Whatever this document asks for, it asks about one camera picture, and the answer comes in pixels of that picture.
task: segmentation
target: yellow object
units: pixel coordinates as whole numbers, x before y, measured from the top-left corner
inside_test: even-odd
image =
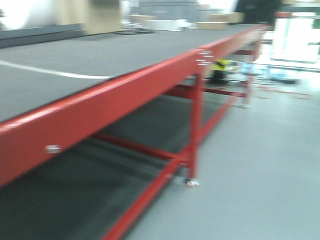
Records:
[[[212,65],[211,70],[225,71],[227,70],[227,65],[231,63],[228,59],[217,59]]]

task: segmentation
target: red beam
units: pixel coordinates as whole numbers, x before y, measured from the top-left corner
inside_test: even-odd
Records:
[[[239,98],[247,97],[247,94],[243,92],[224,91],[224,90],[218,90],[218,89],[212,89],[212,88],[204,88],[203,91],[207,93],[222,94],[222,95],[229,95],[229,96],[230,95],[234,96],[235,94],[237,94],[236,96]]]
[[[201,142],[208,133],[214,128],[219,120],[226,114],[227,110],[230,108],[232,103],[237,99],[239,93],[232,95],[227,102],[225,102],[222,107],[208,120],[208,122],[200,129],[199,133],[199,142]]]
[[[234,93],[227,102],[225,102],[218,111],[201,127],[198,141],[199,143],[208,135],[208,133],[218,124],[221,118],[226,114],[227,110],[231,107],[233,102],[237,99],[239,93]],[[179,156],[181,158],[188,158],[190,155],[191,145],[188,144],[181,152]]]
[[[172,89],[170,89],[169,91],[164,93],[165,95],[168,96],[173,96],[173,97],[179,97],[179,98],[185,98],[185,99],[192,99],[192,92],[182,89],[179,86],[176,86]]]
[[[134,141],[130,141],[127,139],[123,139],[117,136],[112,136],[105,133],[96,133],[93,135],[94,138],[126,148],[133,151],[137,151],[139,153],[152,156],[162,160],[169,160],[169,159],[178,159],[180,158],[177,154],[172,152],[164,151],[162,149],[158,149],[155,147],[146,146]]]
[[[268,25],[259,25],[247,31],[203,45],[200,47],[200,49],[203,51],[211,51],[213,58],[211,58],[210,61],[215,61],[229,54],[237,52],[244,45],[260,42],[263,34],[268,28]]]
[[[254,55],[255,52],[254,51],[251,51],[251,50],[239,50],[239,51],[236,51],[234,54],[237,54],[237,55]]]
[[[278,19],[289,19],[292,17],[292,12],[276,12],[275,16]]]
[[[192,99],[193,94],[193,86],[190,85],[177,85],[173,89],[165,92],[165,95],[170,95],[174,97],[181,97],[181,98],[186,98],[186,99]],[[240,98],[246,98],[247,94],[243,92],[234,92],[234,91],[224,91],[224,90],[218,90],[218,89],[213,89],[213,88],[207,88],[204,87],[202,88],[202,92],[207,92],[207,93],[213,93],[213,94],[221,94],[221,95],[234,95],[235,93],[238,93],[238,97]]]
[[[119,240],[124,236],[125,232],[135,222],[138,216],[146,209],[146,207],[155,198],[158,192],[165,186],[173,173],[177,171],[181,164],[180,159],[173,159],[168,163],[156,179],[141,194],[135,203],[122,215],[111,230],[103,237],[102,240]]]
[[[191,50],[0,123],[0,186],[53,158],[197,73]]]

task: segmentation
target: cardboard box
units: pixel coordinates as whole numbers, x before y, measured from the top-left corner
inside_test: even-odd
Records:
[[[196,22],[196,27],[200,30],[226,30],[227,23],[224,21],[200,21]]]
[[[136,24],[143,24],[147,20],[156,20],[156,16],[152,15],[130,15],[130,20]]]
[[[209,20],[211,22],[226,22],[228,24],[241,23],[244,20],[245,15],[241,12],[232,12],[224,14],[211,14]]]

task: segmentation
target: floor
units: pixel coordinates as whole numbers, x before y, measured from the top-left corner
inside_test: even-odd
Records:
[[[202,143],[200,187],[180,173],[126,240],[319,240],[320,75],[295,75],[272,89],[310,98],[254,84]]]

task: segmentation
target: red steel leg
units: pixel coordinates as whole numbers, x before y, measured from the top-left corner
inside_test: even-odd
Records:
[[[172,174],[179,168],[180,158],[173,159],[149,185],[149,187],[140,195],[135,203],[122,215],[111,230],[103,237],[102,240],[119,240],[121,239],[137,217],[143,212],[149,203],[154,199],[157,193],[164,187]]]
[[[190,188],[199,185],[195,179],[197,168],[197,156],[199,148],[199,132],[202,124],[203,113],[203,75],[197,75],[195,85],[193,87],[193,103],[191,110],[191,126],[190,126],[190,155],[187,167],[189,168],[186,185]]]

